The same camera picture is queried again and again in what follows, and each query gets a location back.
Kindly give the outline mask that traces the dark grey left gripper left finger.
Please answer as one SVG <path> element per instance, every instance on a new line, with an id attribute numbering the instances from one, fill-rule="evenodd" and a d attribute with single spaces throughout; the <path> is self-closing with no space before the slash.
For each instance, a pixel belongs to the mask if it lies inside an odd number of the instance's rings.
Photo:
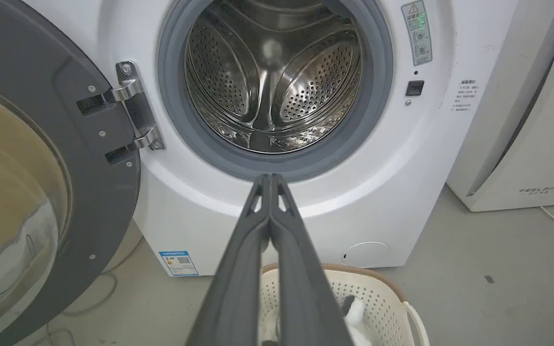
<path id="1" fill-rule="evenodd" d="M 270 176 L 254 181 L 206 293 L 188 346 L 259 343 L 260 267 L 267 244 Z"/>

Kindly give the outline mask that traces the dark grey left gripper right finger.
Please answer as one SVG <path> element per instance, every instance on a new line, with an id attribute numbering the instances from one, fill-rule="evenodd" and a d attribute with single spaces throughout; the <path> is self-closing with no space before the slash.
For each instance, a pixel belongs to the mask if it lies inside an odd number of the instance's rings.
<path id="1" fill-rule="evenodd" d="M 325 270 L 279 174 L 269 176 L 269 228 L 278 252 L 280 345 L 351 346 Z"/>

